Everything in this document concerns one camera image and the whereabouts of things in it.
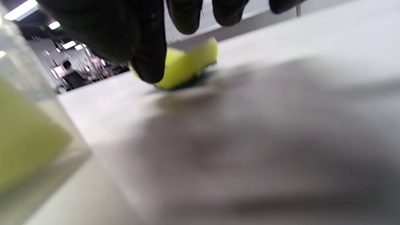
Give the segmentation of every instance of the finger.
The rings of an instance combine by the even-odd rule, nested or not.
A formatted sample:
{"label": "finger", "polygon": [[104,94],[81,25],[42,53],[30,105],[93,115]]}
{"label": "finger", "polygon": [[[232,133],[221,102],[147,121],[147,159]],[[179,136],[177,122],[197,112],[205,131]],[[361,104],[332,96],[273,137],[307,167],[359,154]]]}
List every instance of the finger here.
{"label": "finger", "polygon": [[164,76],[167,45],[164,27],[164,2],[146,0],[136,3],[140,41],[136,55],[130,59],[139,77],[147,83],[157,83]]}
{"label": "finger", "polygon": [[172,22],[183,34],[193,34],[200,24],[203,0],[167,0]]}
{"label": "finger", "polygon": [[213,0],[215,20],[222,26],[233,26],[242,20],[249,0]]}
{"label": "finger", "polygon": [[270,0],[271,11],[275,14],[283,13],[305,0]]}

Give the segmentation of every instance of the person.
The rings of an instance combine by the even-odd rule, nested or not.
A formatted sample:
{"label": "person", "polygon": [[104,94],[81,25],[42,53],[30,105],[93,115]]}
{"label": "person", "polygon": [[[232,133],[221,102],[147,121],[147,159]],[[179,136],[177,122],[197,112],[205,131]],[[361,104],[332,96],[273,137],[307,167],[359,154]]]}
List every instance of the person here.
{"label": "person", "polygon": [[66,70],[63,79],[69,84],[71,89],[79,88],[85,85],[85,79],[83,79],[83,77],[72,68],[70,61],[64,61],[62,66]]}
{"label": "person", "polygon": [[[216,21],[222,26],[240,22],[249,0],[212,0]],[[280,14],[304,0],[269,0]],[[148,83],[164,75],[166,39],[163,0],[38,0],[74,39],[114,63],[130,62]],[[166,0],[170,17],[183,34],[197,31],[203,0]]]}

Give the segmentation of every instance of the sponge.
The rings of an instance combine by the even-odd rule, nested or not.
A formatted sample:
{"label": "sponge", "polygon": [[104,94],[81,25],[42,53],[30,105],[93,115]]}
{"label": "sponge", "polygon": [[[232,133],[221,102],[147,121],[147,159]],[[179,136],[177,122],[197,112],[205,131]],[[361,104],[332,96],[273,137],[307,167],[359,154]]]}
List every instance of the sponge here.
{"label": "sponge", "polygon": [[204,69],[217,63],[218,44],[212,38],[189,52],[167,49],[163,79],[154,84],[162,90],[178,90],[196,84],[204,77]]}

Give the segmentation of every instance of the white table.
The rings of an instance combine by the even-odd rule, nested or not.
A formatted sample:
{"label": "white table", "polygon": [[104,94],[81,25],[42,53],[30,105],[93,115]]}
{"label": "white table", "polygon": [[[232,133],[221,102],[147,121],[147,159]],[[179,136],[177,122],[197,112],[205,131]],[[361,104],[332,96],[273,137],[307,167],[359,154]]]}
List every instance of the white table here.
{"label": "white table", "polygon": [[[399,224],[399,28],[400,1],[354,1],[221,42],[207,85],[126,73],[60,100],[145,221]],[[27,224],[132,224],[111,181],[102,204],[84,197],[98,175],[82,168]]]}

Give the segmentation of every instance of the fluorescent light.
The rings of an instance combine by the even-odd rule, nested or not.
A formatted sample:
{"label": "fluorescent light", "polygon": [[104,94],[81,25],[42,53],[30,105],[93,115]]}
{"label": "fluorescent light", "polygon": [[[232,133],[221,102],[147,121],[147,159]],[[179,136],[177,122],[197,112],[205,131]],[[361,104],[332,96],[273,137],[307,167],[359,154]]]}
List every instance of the fluorescent light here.
{"label": "fluorescent light", "polygon": [[83,48],[83,46],[81,44],[78,44],[77,46],[75,46],[75,49],[77,51],[81,50]]}
{"label": "fluorescent light", "polygon": [[52,30],[55,30],[55,29],[59,28],[60,26],[61,25],[60,25],[60,23],[58,21],[52,22],[51,24],[49,24],[49,28],[52,29]]}
{"label": "fluorescent light", "polygon": [[76,45],[76,43],[74,41],[70,41],[70,42],[68,42],[66,44],[63,44],[62,47],[65,48],[65,49],[69,49],[71,47],[74,47],[75,45]]}
{"label": "fluorescent light", "polygon": [[7,13],[4,18],[6,20],[21,20],[38,10],[37,5],[38,3],[36,0],[27,0],[11,12]]}

